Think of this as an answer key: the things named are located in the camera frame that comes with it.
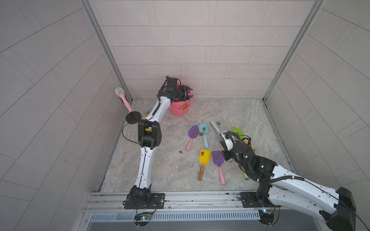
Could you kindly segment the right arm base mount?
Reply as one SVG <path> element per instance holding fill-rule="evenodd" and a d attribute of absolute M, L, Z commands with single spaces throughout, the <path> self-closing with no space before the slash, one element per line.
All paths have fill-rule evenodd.
<path fill-rule="evenodd" d="M 237 198 L 242 202 L 244 208 L 274 208 L 276 207 L 269 200 L 270 184 L 260 184 L 258 189 L 253 192 L 240 192 Z"/>

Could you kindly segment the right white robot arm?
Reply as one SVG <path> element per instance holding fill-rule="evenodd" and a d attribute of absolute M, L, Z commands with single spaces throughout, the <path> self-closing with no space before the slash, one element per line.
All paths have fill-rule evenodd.
<path fill-rule="evenodd" d="M 232 131 L 219 134 L 224 160 L 233 159 L 240 169 L 259 184 L 256 201 L 261 207 L 287 207 L 326 223 L 332 231 L 356 229 L 356 205 L 344 187 L 326 187 L 301 177 L 273 160 L 258 156 L 250 144 Z"/>

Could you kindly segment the light blue trowel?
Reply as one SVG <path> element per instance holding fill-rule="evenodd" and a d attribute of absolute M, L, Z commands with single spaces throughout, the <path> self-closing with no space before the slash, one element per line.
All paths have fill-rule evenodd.
<path fill-rule="evenodd" d="M 201 123 L 199 124 L 198 129 L 199 134 L 203 136 L 205 149 L 209 149 L 209 143 L 207 139 L 207 134 L 209 133 L 208 125 L 206 123 Z"/>

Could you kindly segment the green leaf trowel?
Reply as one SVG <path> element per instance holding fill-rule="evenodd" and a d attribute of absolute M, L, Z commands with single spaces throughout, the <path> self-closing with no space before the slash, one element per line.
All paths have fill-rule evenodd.
<path fill-rule="evenodd" d="M 233 127 L 232 132 L 237 134 L 240 137 L 240 139 L 243 139 L 245 137 L 244 132 L 237 127 Z"/>

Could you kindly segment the pink plastic bucket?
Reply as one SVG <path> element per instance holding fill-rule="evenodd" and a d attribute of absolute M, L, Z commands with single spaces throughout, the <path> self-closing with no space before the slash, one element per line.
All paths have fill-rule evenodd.
<path fill-rule="evenodd" d="M 186 114 L 192 106 L 193 93 L 192 89 L 187 85 L 178 85 L 177 90 L 180 95 L 171 103 L 169 111 L 173 115 L 180 116 Z"/>

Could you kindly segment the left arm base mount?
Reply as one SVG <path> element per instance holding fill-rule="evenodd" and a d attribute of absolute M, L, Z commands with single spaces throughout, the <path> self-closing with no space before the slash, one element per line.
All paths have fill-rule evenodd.
<path fill-rule="evenodd" d="M 152 193 L 151 187 L 141 189 L 133 186 L 122 204 L 125 209 L 163 209 L 164 202 L 164 193 Z"/>

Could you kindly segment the purple square shovel front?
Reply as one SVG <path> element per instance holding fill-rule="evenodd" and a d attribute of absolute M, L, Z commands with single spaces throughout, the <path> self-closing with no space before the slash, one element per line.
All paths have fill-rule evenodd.
<path fill-rule="evenodd" d="M 224 173 L 222 170 L 222 164 L 224 163 L 223 152 L 222 151 L 212 151 L 212 158 L 213 158 L 214 164 L 217 165 L 218 167 L 220 184 L 222 186 L 225 186 L 226 181 L 225 181 Z"/>

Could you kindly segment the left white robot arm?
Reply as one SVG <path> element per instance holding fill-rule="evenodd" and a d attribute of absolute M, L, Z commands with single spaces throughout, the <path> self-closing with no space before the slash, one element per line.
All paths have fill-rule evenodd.
<path fill-rule="evenodd" d="M 153 158 L 162 141 L 160 121 L 174 101 L 185 102 L 191 99 L 193 96 L 190 91 L 192 89 L 187 85 L 164 84 L 157 94 L 157 102 L 151 113 L 137 121 L 140 165 L 135 185 L 130 190 L 130 197 L 136 199 L 137 203 L 150 203 Z"/>

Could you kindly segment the pink toy microphone on stand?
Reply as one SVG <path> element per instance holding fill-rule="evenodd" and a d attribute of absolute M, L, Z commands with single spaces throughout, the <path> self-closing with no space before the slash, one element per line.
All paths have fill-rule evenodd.
<path fill-rule="evenodd" d="M 134 111 L 126 98 L 124 90 L 121 87 L 117 87 L 115 89 L 116 95 L 122 100 L 126 108 L 128 109 L 128 114 L 126 116 L 126 122 L 128 124 L 135 124 L 139 122 L 142 118 L 141 114 L 138 111 Z"/>

